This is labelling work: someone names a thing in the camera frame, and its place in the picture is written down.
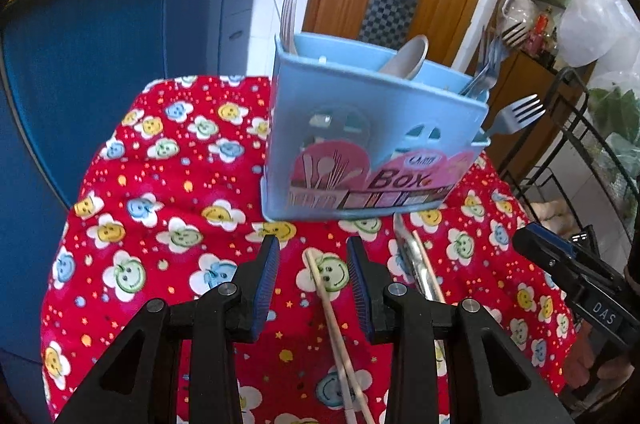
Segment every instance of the plastic bag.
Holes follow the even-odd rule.
[[[587,106],[598,133],[605,139],[616,133],[640,146],[640,75],[607,72],[592,78],[588,87]]]
[[[631,28],[617,0],[572,0],[558,28],[558,54],[572,67],[588,65]]]
[[[497,18],[498,32],[504,32],[521,22],[533,27],[538,17],[538,8],[533,0],[500,0],[500,4]]]

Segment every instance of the floral tablecloth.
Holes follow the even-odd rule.
[[[346,239],[412,284],[392,220],[268,223],[258,183],[268,134],[264,77],[182,77],[148,84],[92,161],[70,211],[42,308],[43,381],[55,417],[124,325],[151,298],[204,294],[280,239],[280,269],[257,344],[236,347],[244,424],[344,421],[321,303],[304,251],[316,260],[356,375],[383,423],[391,347],[370,346],[355,313]],[[482,154],[439,210],[405,216],[417,229],[448,303],[483,303],[551,388],[575,339],[561,291],[510,238],[526,216]],[[188,420],[190,350],[183,347],[178,416]],[[438,351],[441,421],[446,363]]]

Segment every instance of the screw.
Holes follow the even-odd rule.
[[[160,298],[155,298],[146,303],[146,309],[149,312],[159,312],[164,308],[164,301]]]
[[[478,312],[480,310],[480,304],[473,298],[466,298],[462,300],[462,308],[467,312]]]
[[[236,287],[236,285],[234,283],[231,283],[230,281],[227,281],[226,283],[223,283],[222,285],[220,285],[220,287],[218,287],[218,292],[220,292],[223,296],[231,296],[232,294],[236,293],[236,290],[238,290],[238,287]]]
[[[406,285],[402,283],[392,283],[387,287],[389,294],[394,296],[404,296],[406,294]]]

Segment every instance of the hand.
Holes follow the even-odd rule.
[[[589,342],[591,325],[582,323],[577,340],[567,356],[562,373],[564,380],[571,388],[580,388],[589,382],[589,370],[595,362],[595,355]],[[602,380],[618,380],[618,386],[625,382],[634,371],[625,355],[608,360],[598,369],[598,378]]]

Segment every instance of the utensil box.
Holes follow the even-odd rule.
[[[396,51],[321,34],[276,37],[261,179],[270,220],[366,219],[438,207],[490,144],[471,79],[425,61],[411,81],[379,74]]]

